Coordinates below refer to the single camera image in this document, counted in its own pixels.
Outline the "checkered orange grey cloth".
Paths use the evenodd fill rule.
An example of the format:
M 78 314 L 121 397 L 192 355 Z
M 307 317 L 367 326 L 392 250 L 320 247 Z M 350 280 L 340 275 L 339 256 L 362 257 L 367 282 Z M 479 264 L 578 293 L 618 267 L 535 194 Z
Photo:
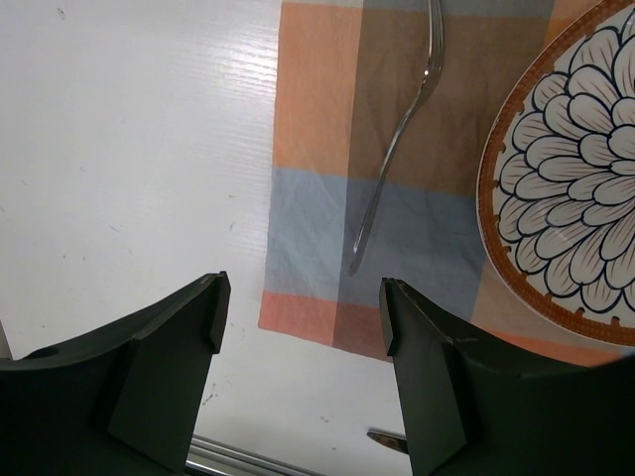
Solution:
M 264 330 L 384 359 L 383 278 L 530 351 L 594 366 L 620 346 L 535 314 L 490 265 L 476 177 L 491 125 L 526 68 L 587 1 L 446 1 L 441 83 L 405 131 L 365 258 L 351 251 L 383 156 L 421 81 L 423 1 L 281 5 Z

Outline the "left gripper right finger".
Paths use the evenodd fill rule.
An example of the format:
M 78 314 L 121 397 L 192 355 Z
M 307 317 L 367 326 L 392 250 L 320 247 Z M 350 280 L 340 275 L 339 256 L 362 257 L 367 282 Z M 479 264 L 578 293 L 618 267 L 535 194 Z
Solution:
M 380 287 L 416 475 L 630 475 L 634 359 L 583 367 L 527 351 L 403 281 Z

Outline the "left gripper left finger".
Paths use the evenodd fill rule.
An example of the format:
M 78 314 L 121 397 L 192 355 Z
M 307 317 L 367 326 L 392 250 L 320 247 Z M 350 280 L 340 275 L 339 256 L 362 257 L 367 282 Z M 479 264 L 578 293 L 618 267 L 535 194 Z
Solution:
M 1 363 L 5 475 L 181 475 L 230 282 L 204 275 L 83 335 Z

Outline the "silver fork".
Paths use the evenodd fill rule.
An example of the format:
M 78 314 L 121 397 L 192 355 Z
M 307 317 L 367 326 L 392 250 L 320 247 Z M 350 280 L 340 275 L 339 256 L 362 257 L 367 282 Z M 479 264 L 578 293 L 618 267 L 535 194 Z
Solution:
M 429 49 L 426 67 L 417 93 L 396 126 L 386 149 L 379 176 L 368 201 L 363 219 L 352 246 L 352 258 L 347 269 L 348 276 L 354 276 L 360 269 L 379 208 L 383 188 L 394 160 L 400 140 L 418 110 L 436 90 L 445 62 L 445 20 L 441 0 L 430 0 L 429 8 Z

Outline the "floral patterned plate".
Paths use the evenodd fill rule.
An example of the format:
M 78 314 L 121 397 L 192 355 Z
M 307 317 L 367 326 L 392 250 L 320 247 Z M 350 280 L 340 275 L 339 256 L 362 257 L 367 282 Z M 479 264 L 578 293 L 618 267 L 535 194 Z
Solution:
M 528 308 L 634 343 L 634 5 L 601 1 L 526 69 L 481 157 L 477 217 Z

